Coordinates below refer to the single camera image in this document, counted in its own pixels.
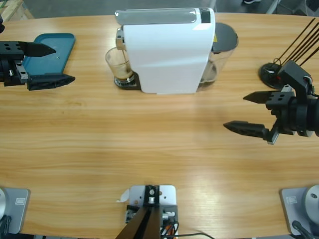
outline teal plastic tray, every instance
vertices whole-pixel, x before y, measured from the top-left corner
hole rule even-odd
[[[25,57],[23,66],[31,75],[62,73],[75,42],[71,33],[45,33],[38,35],[34,42],[43,43],[56,50],[56,53],[42,57]]]

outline cable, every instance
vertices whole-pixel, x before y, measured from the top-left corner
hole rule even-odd
[[[4,0],[0,8],[3,8],[8,0]]]
[[[278,6],[282,6],[283,8],[289,10],[291,13],[294,12],[292,9],[290,9],[289,7],[286,7],[286,6],[283,5],[282,3],[278,4]]]
[[[277,0],[277,4],[276,4],[276,8],[275,8],[275,14],[278,14],[278,13],[277,13],[278,3],[279,3],[279,0]]]
[[[318,98],[319,98],[319,95],[317,95],[317,94],[315,94],[315,93],[313,92],[313,90],[314,90],[314,88],[313,88],[313,79],[312,79],[311,77],[309,77],[309,76],[304,76],[304,80],[308,81],[310,87],[312,88],[312,91],[311,91],[310,94],[311,94],[312,96],[314,96],[314,97],[318,97]]]
[[[308,16],[308,11],[307,11],[307,0],[305,0],[305,10],[306,10],[306,16]]]
[[[180,238],[180,237],[192,237],[192,236],[199,236],[203,235],[210,239],[215,239],[212,236],[206,234],[206,233],[192,233],[192,234],[180,234],[180,235],[168,235],[168,236],[162,236],[161,238]]]

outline table surface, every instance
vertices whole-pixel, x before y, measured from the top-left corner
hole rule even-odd
[[[115,238],[132,185],[172,184],[180,233],[217,238],[287,234],[279,190],[318,184],[318,138],[280,135],[277,144],[234,134],[231,120],[264,123],[264,105],[244,101],[270,90],[258,68],[278,57],[310,17],[220,13],[239,45],[217,82],[193,95],[118,89],[104,60],[115,46],[113,16],[6,22],[0,40],[33,41],[71,32],[65,73],[75,82],[29,92],[0,86],[0,184],[28,188],[23,233]],[[316,84],[318,54],[304,65]]]

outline black cable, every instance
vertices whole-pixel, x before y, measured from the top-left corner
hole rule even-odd
[[[192,233],[192,234],[180,234],[180,235],[168,235],[168,236],[162,236],[161,238],[179,238],[179,237],[192,237],[192,236],[206,236],[210,239],[215,239],[212,236],[206,234],[206,233]]]
[[[275,8],[275,14],[278,14],[278,13],[277,13],[278,3],[279,3],[279,0],[277,0],[277,4],[276,4],[276,8]]]

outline coffee machine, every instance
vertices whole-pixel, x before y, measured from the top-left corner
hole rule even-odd
[[[190,94],[213,82],[220,66],[213,55],[237,46],[235,31],[215,22],[211,8],[119,10],[116,47],[106,54],[114,83],[126,90],[155,94]],[[217,29],[231,29],[223,40]],[[213,45],[218,46],[214,52]]]

